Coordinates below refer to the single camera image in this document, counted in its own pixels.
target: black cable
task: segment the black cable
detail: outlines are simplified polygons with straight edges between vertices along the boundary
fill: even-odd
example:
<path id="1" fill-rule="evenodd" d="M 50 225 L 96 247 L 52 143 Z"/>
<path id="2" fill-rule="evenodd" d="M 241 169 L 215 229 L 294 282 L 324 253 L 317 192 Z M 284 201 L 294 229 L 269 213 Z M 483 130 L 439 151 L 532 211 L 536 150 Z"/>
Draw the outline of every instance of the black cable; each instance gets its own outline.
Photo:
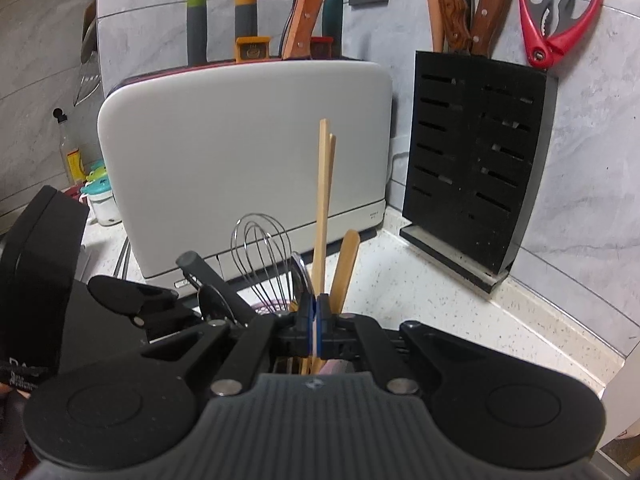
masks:
<path id="1" fill-rule="evenodd" d="M 278 57 L 282 57 L 282 49 L 284 47 L 284 39 L 287 37 L 287 29 L 291 24 L 291 20 L 293 19 L 293 10 L 296 8 L 296 1 L 293 0 L 291 3 L 291 11 L 289 12 L 289 17 L 287 18 L 286 23 L 284 24 L 284 28 L 282 29 L 282 36 L 280 37 L 280 46 L 278 47 Z"/>

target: tile wall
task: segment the tile wall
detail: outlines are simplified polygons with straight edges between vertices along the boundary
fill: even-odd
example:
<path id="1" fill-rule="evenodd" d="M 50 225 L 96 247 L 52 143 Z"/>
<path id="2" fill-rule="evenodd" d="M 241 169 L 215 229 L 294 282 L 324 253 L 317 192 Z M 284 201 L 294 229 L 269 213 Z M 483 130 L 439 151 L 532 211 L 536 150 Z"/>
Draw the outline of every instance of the tile wall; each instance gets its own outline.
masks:
<path id="1" fill-rule="evenodd" d="M 391 205 L 402 209 L 414 57 L 430 50 L 426 0 L 344 5 L 344 53 L 393 78 Z M 272 51 L 290 0 L 258 0 Z M 209 0 L 209 59 L 232 55 L 233 0 Z M 103 88 L 186 63 L 185 0 L 98 0 Z M 640 341 L 640 0 L 605 0 L 597 28 L 558 67 L 554 134 L 512 274 L 626 355 Z M 495 59 L 524 64 L 517 0 Z"/>
<path id="2" fill-rule="evenodd" d="M 640 0 L 605 0 L 596 29 L 558 66 L 545 172 L 512 270 L 624 355 L 640 341 L 638 16 Z M 411 135 L 415 50 L 430 49 L 426 0 L 359 9 L 345 3 L 345 54 L 378 62 L 393 76 L 394 152 L 407 150 Z M 517 0 L 494 58 L 526 63 Z M 406 164 L 405 155 L 394 157 L 387 190 L 400 210 Z"/>
<path id="3" fill-rule="evenodd" d="M 67 185 L 53 108 L 67 113 L 84 160 L 101 157 L 101 92 L 72 106 L 91 1 L 0 0 L 0 216 L 28 203 L 43 184 Z"/>

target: whisk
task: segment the whisk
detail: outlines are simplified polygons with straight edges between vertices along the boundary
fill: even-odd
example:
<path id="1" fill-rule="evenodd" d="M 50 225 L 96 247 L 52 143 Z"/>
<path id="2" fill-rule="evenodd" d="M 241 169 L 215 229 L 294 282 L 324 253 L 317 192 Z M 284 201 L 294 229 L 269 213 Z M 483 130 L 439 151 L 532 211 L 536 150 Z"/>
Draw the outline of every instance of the whisk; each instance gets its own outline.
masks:
<path id="1" fill-rule="evenodd" d="M 260 300 L 261 310 L 288 310 L 294 295 L 291 240 L 284 226 L 273 216 L 248 213 L 236 222 L 230 247 L 238 271 Z"/>

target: knife block tray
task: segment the knife block tray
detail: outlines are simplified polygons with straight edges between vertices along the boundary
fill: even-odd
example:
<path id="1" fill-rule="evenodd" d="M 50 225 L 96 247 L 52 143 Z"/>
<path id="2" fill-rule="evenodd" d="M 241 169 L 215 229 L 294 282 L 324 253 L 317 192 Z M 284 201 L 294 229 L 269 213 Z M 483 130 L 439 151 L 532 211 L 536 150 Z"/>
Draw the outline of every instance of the knife block tray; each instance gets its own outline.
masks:
<path id="1" fill-rule="evenodd" d="M 540 186 L 557 93 L 556 78 L 529 66 L 416 52 L 405 218 L 506 275 Z"/>

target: red scissors handle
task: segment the red scissors handle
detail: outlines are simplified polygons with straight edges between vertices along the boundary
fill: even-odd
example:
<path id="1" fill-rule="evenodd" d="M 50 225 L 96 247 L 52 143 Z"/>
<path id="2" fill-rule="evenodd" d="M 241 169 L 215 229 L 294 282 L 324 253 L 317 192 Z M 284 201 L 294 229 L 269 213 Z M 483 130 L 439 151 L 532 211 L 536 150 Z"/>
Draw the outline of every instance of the red scissors handle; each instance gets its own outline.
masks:
<path id="1" fill-rule="evenodd" d="M 571 17 L 575 0 L 560 0 L 558 26 L 553 35 L 547 38 L 548 30 L 545 29 L 551 22 L 552 2 L 553 0 L 542 0 L 534 4 L 531 0 L 519 0 L 527 59 L 536 68 L 553 66 L 575 46 L 596 19 L 603 0 L 591 0 L 587 9 L 575 19 Z"/>

